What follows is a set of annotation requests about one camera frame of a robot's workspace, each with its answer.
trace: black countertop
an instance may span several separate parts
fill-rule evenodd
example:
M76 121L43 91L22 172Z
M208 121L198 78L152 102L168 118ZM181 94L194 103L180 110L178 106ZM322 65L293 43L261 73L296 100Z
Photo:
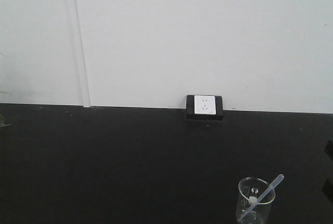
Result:
M0 104L0 223L236 223L237 184L284 181L269 223L333 223L333 115Z

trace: glass beaker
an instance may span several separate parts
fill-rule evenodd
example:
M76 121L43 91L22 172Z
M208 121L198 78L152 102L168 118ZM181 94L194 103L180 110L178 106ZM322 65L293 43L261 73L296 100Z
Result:
M238 183L238 202L236 209L236 220L253 203L257 202L258 197L268 188L269 184L255 177L247 177ZM257 206L240 220L239 224L267 224L271 205L275 198L274 189L266 195Z

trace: white outlet cover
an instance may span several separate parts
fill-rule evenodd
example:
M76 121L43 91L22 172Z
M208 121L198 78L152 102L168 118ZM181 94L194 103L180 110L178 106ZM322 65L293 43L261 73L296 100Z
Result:
M213 95L195 95L194 96L194 114L216 115L215 96L213 96Z

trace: wall socket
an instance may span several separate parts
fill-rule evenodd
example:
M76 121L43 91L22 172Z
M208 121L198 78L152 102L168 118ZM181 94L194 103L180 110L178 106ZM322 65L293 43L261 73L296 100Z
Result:
M194 114L216 115L215 96L213 96L213 95L195 95L194 96Z
M222 97L219 95L187 95L186 119L199 121L222 121Z

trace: white wall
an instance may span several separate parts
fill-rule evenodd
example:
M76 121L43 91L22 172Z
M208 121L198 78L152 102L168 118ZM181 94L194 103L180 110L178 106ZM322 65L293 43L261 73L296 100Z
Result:
M333 0L76 1L0 0L0 102L333 113Z
M83 105L73 0L0 0L2 103Z
M77 0L92 105L333 113L333 0Z

